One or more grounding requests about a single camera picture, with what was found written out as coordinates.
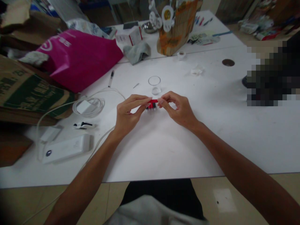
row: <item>charging cable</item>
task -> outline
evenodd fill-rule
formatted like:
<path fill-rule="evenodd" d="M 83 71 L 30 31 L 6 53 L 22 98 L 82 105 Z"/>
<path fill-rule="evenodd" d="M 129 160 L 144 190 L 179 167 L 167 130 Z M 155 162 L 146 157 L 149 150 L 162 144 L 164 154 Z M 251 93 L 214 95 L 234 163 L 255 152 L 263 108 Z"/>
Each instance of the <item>charging cable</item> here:
<path fill-rule="evenodd" d="M 77 115 L 92 118 L 101 113 L 104 108 L 105 100 L 103 98 L 85 98 L 80 99 L 73 104 L 73 112 Z"/>
<path fill-rule="evenodd" d="M 106 87 L 106 88 L 104 88 L 104 89 L 102 89 L 102 90 L 100 90 L 100 91 L 98 91 L 98 92 L 96 92 L 96 93 L 94 93 L 94 94 L 92 94 L 90 97 L 88 97 L 88 98 L 85 98 L 85 100 L 87 100 L 87 99 L 89 99 L 89 98 L 91 98 L 92 96 L 94 96 L 94 95 L 96 95 L 96 94 L 98 94 L 98 93 L 101 93 L 101 92 L 115 92 L 115 93 L 117 93 L 118 95 L 120 95 L 124 100 L 126 99 L 117 89 L 115 89 L 115 88 L 110 88 L 110 87 Z M 37 159 L 40 161 L 40 159 L 39 159 L 39 157 L 40 157 L 40 151 L 39 151 L 39 132 L 38 132 L 38 128 L 39 128 L 39 125 L 40 125 L 40 123 L 41 123 L 41 121 L 43 120 L 43 118 L 47 115 L 47 114 L 49 114 L 50 112 L 52 112 L 52 111 L 54 111 L 54 110 L 56 110 L 56 109 L 58 109 L 58 108 L 60 108 L 60 107 L 63 107 L 63 106 L 65 106 L 65 105 L 69 105 L 69 104 L 72 104 L 72 103 L 77 103 L 77 102 L 80 102 L 80 101 L 83 101 L 84 99 L 80 99 L 80 100 L 77 100 L 77 101 L 74 101 L 74 102 L 69 102 L 69 103 L 66 103 L 66 104 L 64 104 L 64 105 L 61 105 L 61 106 L 58 106 L 58 107 L 56 107 L 55 109 L 52 109 L 52 110 L 50 110 L 50 111 L 48 111 L 47 113 L 45 113 L 41 118 L 40 118 L 40 120 L 38 121 L 38 123 L 37 123 L 37 128 L 36 128 L 36 145 L 37 145 Z M 99 148 L 99 145 L 100 145 L 100 143 L 101 143 L 101 141 L 103 140 L 103 138 L 106 136 L 106 135 L 108 135 L 113 129 L 115 128 L 115 126 L 113 126 L 110 130 L 108 130 L 100 139 L 99 139 L 99 141 L 97 142 L 97 144 L 95 145 L 95 148 L 93 149 L 93 152 L 92 152 L 92 154 L 90 155 L 90 157 L 87 159 L 87 161 L 84 163 L 84 165 L 80 168 L 80 170 L 79 170 L 79 172 L 85 167 L 85 165 L 88 163 L 88 161 L 90 161 L 90 159 L 92 158 L 92 156 L 94 155 L 94 153 L 95 153 L 95 151 Z M 42 212 L 44 209 L 46 209 L 49 205 L 51 205 L 53 202 L 55 202 L 61 195 L 62 195 L 62 193 L 60 193 L 55 199 L 53 199 L 49 204 L 47 204 L 45 207 L 43 207 L 42 209 L 40 209 L 38 212 L 36 212 L 35 214 L 33 214 L 31 217 L 29 217 L 28 219 L 26 219 L 23 223 L 22 223 L 22 225 L 25 225 L 29 220 L 31 220 L 33 217 L 35 217 L 37 214 L 39 214 L 40 212 Z"/>

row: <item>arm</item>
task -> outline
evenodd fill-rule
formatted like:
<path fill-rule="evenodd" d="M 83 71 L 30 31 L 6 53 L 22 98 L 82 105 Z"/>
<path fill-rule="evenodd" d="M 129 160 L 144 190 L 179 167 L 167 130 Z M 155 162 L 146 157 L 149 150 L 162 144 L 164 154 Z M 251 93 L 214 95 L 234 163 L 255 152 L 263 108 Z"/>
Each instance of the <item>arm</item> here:
<path fill-rule="evenodd" d="M 45 225 L 76 224 L 100 187 L 110 159 L 121 140 L 135 127 L 151 98 L 132 95 L 117 106 L 115 129 L 78 173 L 54 205 Z M 131 109 L 139 107 L 136 113 Z"/>
<path fill-rule="evenodd" d="M 232 185 L 269 224 L 300 224 L 298 203 L 268 174 L 199 122 L 186 97 L 168 92 L 158 102 L 175 122 L 203 142 Z M 174 102 L 177 109 L 170 107 L 169 102 Z"/>

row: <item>small red and black object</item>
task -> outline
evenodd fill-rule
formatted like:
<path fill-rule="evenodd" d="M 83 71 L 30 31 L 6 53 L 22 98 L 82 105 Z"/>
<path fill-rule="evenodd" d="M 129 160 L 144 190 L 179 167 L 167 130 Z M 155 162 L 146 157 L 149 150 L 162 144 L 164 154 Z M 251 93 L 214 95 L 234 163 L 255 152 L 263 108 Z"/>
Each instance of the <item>small red and black object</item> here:
<path fill-rule="evenodd" d="M 158 103 L 157 99 L 152 99 L 148 103 L 150 105 L 146 108 L 147 111 L 155 111 L 157 109 L 156 103 Z"/>

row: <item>clear glass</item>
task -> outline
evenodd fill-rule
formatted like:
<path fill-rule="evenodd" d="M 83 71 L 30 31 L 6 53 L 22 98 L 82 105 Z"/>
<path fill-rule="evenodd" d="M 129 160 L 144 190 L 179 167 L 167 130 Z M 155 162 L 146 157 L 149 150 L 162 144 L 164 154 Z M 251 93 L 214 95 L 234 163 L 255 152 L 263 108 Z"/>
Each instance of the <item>clear glass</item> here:
<path fill-rule="evenodd" d="M 158 95 L 162 92 L 162 88 L 160 87 L 161 79 L 158 76 L 152 76 L 149 78 L 148 83 L 152 86 L 152 94 Z"/>

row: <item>hole in table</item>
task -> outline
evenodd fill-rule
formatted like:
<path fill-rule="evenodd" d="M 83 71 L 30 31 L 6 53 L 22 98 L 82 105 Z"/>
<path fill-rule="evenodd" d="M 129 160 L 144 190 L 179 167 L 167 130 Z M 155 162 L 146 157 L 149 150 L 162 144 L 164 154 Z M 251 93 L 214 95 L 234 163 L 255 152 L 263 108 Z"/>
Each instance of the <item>hole in table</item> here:
<path fill-rule="evenodd" d="M 223 65 L 225 65 L 225 66 L 234 66 L 234 65 L 235 65 L 235 62 L 234 62 L 233 60 L 231 60 L 231 59 L 224 59 L 224 60 L 222 61 L 222 63 L 223 63 Z"/>

